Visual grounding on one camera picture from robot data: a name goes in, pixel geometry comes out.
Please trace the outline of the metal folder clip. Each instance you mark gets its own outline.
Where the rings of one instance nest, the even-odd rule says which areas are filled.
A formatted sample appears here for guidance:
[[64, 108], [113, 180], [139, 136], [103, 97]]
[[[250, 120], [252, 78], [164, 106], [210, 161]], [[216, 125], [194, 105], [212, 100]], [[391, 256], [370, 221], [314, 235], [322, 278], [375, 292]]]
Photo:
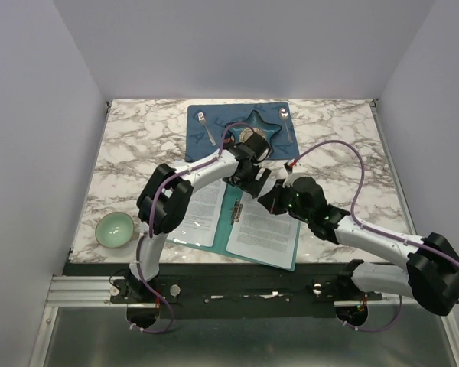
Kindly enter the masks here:
[[235, 200], [233, 208], [231, 209], [231, 225], [239, 221], [242, 209], [243, 204], [241, 203], [241, 200]]

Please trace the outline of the printed paper sheets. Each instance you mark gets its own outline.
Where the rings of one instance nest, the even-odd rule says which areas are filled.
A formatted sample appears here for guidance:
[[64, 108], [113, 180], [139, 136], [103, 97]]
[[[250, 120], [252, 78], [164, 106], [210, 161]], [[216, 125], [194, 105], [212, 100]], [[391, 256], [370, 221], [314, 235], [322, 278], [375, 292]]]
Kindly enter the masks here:
[[286, 214], [274, 216], [244, 193], [226, 246], [247, 261], [293, 271], [300, 223]]

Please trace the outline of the teal plastic folder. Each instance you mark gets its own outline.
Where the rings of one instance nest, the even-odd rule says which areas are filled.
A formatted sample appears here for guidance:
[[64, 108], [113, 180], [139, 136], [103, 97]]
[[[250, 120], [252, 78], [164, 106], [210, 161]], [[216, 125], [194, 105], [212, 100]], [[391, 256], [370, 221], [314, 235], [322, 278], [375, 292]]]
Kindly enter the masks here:
[[222, 209], [217, 224], [216, 235], [213, 241], [213, 246], [211, 248], [195, 248], [194, 246], [186, 246], [205, 252], [211, 252], [214, 254], [224, 255], [231, 258], [238, 258], [240, 260], [246, 261], [245, 259], [231, 255], [226, 251], [227, 242], [232, 230], [231, 209], [233, 208], [235, 200], [240, 200], [243, 194], [244, 192], [241, 190], [226, 185], [226, 191], [223, 197]]

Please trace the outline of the single printed paper sheet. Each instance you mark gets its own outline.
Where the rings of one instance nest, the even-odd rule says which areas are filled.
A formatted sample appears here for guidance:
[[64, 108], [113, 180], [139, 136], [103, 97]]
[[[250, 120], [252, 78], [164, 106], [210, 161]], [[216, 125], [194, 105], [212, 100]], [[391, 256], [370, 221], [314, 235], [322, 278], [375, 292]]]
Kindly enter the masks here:
[[168, 235], [168, 241], [195, 248], [211, 248], [225, 191], [226, 183], [217, 180], [194, 193], [182, 223]]

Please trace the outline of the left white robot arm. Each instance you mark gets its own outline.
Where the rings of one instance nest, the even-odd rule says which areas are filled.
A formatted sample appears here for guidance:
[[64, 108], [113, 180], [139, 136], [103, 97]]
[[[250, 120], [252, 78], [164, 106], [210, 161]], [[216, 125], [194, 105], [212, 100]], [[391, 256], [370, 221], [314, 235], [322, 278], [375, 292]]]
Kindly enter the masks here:
[[136, 301], [145, 302], [153, 296], [152, 279], [158, 275], [165, 241], [182, 223], [193, 194], [223, 180], [255, 199], [270, 175], [269, 169], [259, 166], [270, 151], [271, 145], [254, 132], [246, 141], [222, 145], [199, 161], [155, 168], [136, 202], [138, 218], [145, 226], [129, 266], [134, 278], [128, 293]]

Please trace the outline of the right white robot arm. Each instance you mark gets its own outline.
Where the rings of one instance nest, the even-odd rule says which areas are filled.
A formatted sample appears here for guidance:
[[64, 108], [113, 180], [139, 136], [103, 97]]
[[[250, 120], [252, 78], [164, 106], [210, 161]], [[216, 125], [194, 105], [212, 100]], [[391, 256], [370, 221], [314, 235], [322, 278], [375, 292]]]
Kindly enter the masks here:
[[406, 235], [355, 220], [329, 204], [312, 177], [277, 180], [258, 201], [272, 215], [288, 214], [304, 222], [324, 241], [369, 252], [387, 265], [360, 262], [337, 279], [338, 294], [348, 300], [363, 292], [386, 292], [415, 299], [424, 309], [447, 316], [459, 304], [459, 255], [442, 235]]

